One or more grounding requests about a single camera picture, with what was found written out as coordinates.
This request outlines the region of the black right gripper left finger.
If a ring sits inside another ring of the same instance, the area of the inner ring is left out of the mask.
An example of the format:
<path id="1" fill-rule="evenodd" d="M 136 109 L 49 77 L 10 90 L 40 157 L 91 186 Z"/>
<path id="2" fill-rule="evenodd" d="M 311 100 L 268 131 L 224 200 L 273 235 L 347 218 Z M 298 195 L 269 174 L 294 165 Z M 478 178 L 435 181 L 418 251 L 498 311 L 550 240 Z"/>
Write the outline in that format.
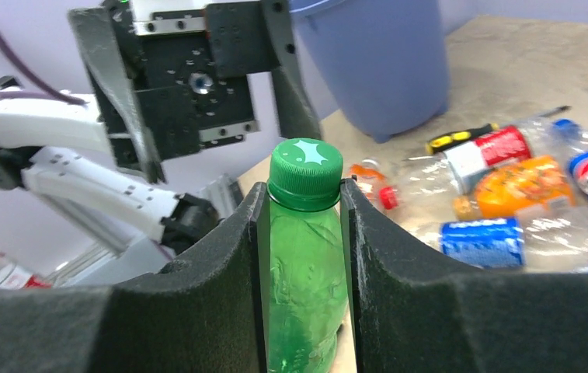
<path id="1" fill-rule="evenodd" d="M 0 291 L 0 372 L 264 372 L 266 185 L 157 274 Z"/>

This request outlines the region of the green plastic bottle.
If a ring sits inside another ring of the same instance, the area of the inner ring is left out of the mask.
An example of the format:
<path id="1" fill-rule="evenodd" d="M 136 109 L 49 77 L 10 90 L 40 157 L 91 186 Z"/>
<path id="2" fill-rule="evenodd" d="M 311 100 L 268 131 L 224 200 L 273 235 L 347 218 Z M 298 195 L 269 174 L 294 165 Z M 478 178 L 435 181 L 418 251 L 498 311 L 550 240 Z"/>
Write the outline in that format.
<path id="1" fill-rule="evenodd" d="M 340 199 L 343 157 L 292 138 L 270 158 L 268 370 L 328 372 L 348 306 Z"/>

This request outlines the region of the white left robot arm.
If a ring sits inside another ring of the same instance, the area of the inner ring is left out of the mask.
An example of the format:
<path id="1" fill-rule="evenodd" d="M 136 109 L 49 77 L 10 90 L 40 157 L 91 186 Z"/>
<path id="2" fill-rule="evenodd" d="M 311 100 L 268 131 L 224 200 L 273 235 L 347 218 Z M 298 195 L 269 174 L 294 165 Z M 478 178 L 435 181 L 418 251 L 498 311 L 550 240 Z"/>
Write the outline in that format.
<path id="1" fill-rule="evenodd" d="M 267 72 L 280 135 L 320 138 L 287 1 L 197 5 L 104 1 L 68 22 L 90 94 L 38 78 L 0 34 L 0 51 L 37 87 L 0 78 L 0 190 L 29 191 L 105 243 L 127 244 L 102 214 L 182 253 L 212 231 L 213 204 L 159 188 L 162 163 L 258 131 L 248 77 Z"/>

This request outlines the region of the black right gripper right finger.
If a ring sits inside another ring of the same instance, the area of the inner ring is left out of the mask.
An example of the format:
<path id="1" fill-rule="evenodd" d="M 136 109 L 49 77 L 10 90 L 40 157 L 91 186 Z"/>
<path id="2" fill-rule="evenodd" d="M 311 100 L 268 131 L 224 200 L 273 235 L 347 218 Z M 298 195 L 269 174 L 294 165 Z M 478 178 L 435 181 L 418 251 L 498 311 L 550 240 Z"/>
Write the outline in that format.
<path id="1" fill-rule="evenodd" d="M 340 191 L 359 372 L 588 372 L 588 274 L 471 267 Z"/>

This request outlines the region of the orange juice bottle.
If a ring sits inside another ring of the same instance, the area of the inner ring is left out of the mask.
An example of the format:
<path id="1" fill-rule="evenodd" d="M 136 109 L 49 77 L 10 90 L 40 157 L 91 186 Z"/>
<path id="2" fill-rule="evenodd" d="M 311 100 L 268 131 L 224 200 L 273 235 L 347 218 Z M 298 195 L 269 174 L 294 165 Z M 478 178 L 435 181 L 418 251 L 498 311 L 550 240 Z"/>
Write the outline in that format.
<path id="1" fill-rule="evenodd" d="M 558 161 L 542 155 L 501 167 L 484 176 L 468 195 L 452 201 L 460 221 L 535 218 L 576 205 L 568 177 Z"/>

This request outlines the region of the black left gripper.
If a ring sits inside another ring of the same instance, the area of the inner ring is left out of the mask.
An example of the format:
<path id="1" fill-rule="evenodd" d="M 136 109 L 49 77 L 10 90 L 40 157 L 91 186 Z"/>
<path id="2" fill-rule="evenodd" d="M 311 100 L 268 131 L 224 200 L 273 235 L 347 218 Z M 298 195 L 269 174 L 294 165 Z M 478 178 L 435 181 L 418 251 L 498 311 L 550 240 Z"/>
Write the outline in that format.
<path id="1" fill-rule="evenodd" d="M 287 1 L 104 1 L 68 21 L 122 173 L 164 183 L 162 160 L 256 131 L 248 77 L 260 72 L 272 77 L 280 135 L 322 137 Z"/>

